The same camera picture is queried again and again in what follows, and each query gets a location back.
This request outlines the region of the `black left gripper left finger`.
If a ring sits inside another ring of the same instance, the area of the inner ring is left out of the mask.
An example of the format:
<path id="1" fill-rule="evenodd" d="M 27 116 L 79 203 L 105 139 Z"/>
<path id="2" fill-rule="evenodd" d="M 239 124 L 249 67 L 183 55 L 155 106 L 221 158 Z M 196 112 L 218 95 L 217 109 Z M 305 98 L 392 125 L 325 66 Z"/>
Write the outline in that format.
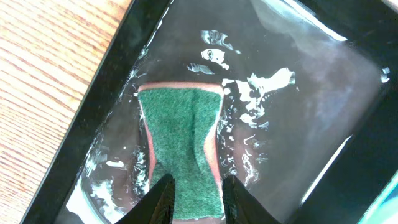
<path id="1" fill-rule="evenodd" d="M 174 203 L 175 179 L 165 174 L 116 224 L 171 224 Z"/>

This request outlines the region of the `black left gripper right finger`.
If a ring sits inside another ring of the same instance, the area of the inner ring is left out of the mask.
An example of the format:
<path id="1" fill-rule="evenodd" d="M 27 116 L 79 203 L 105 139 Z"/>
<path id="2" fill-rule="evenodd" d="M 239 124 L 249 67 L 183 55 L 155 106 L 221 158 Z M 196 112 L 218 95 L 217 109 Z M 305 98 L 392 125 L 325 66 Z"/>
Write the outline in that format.
<path id="1" fill-rule="evenodd" d="M 235 175 L 223 180 L 222 190 L 227 224 L 280 224 Z"/>

